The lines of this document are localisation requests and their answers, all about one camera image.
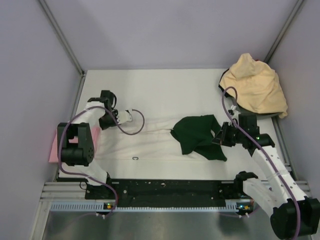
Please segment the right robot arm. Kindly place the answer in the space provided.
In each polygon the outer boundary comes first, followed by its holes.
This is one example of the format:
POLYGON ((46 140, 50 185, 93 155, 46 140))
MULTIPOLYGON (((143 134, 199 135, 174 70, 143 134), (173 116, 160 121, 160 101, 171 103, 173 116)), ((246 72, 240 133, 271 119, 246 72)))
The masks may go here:
POLYGON ((284 163, 275 143, 267 133, 261 133, 257 117, 250 113, 227 111, 224 122, 212 142, 233 147, 242 145, 258 164, 269 185, 252 172, 240 172, 235 177, 233 192, 239 198, 251 197, 269 216, 275 235, 281 240, 313 235, 320 223, 320 202, 298 186, 284 163))

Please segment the white and green t shirt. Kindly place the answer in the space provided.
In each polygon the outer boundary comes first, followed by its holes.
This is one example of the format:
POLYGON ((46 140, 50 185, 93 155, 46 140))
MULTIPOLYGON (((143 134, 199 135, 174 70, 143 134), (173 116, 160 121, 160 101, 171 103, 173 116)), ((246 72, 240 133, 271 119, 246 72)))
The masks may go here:
POLYGON ((138 161, 227 161, 212 139, 221 129, 213 114, 155 118, 102 130, 95 159, 138 161))

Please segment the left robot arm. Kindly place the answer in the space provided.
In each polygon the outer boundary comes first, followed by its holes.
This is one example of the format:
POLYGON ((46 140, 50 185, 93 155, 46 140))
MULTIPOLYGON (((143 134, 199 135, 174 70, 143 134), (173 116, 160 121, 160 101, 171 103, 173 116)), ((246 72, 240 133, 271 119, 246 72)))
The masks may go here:
POLYGON ((87 178, 102 198, 109 198, 114 191, 107 182, 109 174, 94 160, 94 130, 114 127, 118 111, 117 97, 110 90, 102 90, 99 97, 91 97, 84 109, 70 122, 57 126, 57 147, 60 170, 69 175, 87 178))

